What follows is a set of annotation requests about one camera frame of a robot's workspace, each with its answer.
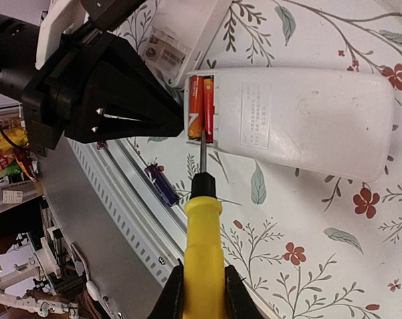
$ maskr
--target red battery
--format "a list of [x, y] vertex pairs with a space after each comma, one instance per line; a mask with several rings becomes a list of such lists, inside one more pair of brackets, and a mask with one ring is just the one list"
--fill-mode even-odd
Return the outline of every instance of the red battery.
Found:
[[189, 105], [189, 138], [199, 139], [202, 137], [204, 105], [203, 105], [203, 77], [192, 76], [190, 86]]
[[205, 123], [205, 135], [207, 137], [207, 143], [214, 142], [214, 80], [212, 78], [206, 78], [203, 81], [203, 93], [204, 93], [204, 123]]

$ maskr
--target screwdriver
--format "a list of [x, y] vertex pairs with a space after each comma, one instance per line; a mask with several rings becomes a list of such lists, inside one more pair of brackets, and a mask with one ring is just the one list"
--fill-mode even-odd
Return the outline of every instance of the screwdriver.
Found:
[[224, 319], [225, 259], [221, 248], [220, 214], [215, 178], [207, 172], [205, 129], [201, 138], [200, 172], [193, 177], [186, 204], [187, 248], [185, 251], [184, 319]]

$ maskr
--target yellow handle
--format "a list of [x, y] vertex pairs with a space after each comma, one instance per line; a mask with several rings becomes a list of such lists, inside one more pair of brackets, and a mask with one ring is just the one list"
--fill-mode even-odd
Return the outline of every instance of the yellow handle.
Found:
[[212, 197], [196, 197], [186, 205], [183, 319], [226, 318], [222, 210], [221, 203]]

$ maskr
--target flower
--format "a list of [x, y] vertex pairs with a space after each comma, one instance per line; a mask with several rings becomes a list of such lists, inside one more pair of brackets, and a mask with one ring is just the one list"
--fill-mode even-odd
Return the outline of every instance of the flower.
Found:
[[238, 229], [242, 229], [243, 228], [243, 225], [242, 225], [242, 223], [240, 222], [240, 221], [237, 221], [237, 220], [234, 220], [233, 221], [233, 224], [236, 226], [236, 228], [238, 228]]
[[380, 196], [378, 193], [372, 192], [368, 188], [362, 188], [360, 190], [360, 194], [355, 194], [353, 196], [353, 202], [357, 206], [354, 209], [356, 214], [363, 214], [366, 212], [366, 217], [371, 219], [376, 214], [375, 204], [378, 204], [380, 200]]
[[284, 260], [291, 260], [292, 264], [298, 266], [300, 263], [306, 261], [306, 255], [304, 254], [304, 248], [295, 247], [293, 243], [288, 243], [286, 245], [286, 250], [288, 253], [283, 255]]
[[386, 66], [382, 70], [382, 75], [388, 78], [394, 89], [402, 91], [402, 65], [400, 63], [396, 64], [394, 70]]
[[366, 306], [366, 310], [368, 311], [374, 311], [374, 310], [379, 310], [380, 305], [378, 304], [368, 304]]
[[399, 279], [395, 279], [394, 283], [390, 282], [387, 287], [391, 292], [395, 292], [397, 289], [401, 289], [401, 284], [399, 284]]

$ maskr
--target floral pattern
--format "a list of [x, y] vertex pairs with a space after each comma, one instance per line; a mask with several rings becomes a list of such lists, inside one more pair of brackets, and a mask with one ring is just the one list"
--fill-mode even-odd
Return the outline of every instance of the floral pattern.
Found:
[[[115, 31], [139, 53], [159, 2]], [[280, 319], [402, 318], [402, 16], [383, 4], [233, 0], [202, 64], [376, 73], [395, 91], [390, 152], [370, 184], [209, 151], [227, 261]], [[183, 207], [199, 150], [183, 136], [129, 142], [144, 162], [166, 167]]]

